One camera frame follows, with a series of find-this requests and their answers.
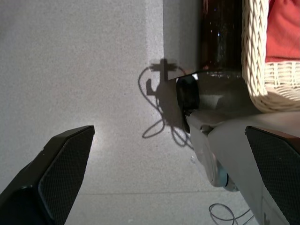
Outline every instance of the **black rubber pad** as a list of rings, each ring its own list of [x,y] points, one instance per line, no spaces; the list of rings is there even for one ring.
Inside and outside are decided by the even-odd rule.
[[[87,129],[66,141],[43,175],[39,194],[56,225],[63,225],[83,182],[94,130]]]
[[[262,180],[291,225],[300,224],[300,138],[278,131],[247,127]]]

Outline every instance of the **wicker basket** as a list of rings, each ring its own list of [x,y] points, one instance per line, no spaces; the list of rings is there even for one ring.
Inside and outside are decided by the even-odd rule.
[[[269,0],[243,0],[242,74],[264,113],[300,110],[300,61],[266,59]]]

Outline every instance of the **glass jar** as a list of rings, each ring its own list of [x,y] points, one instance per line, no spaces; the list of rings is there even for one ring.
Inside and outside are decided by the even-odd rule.
[[[203,0],[202,9],[200,67],[241,71],[242,0]]]

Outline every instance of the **dark glass bottle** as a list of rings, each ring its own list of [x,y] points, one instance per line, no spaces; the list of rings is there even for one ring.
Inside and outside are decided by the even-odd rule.
[[[201,63],[207,71],[241,71],[242,0],[203,0]]]

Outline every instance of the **red pillow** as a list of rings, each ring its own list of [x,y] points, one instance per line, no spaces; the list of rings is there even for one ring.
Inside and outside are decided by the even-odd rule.
[[[300,0],[269,0],[266,62],[300,60]]]

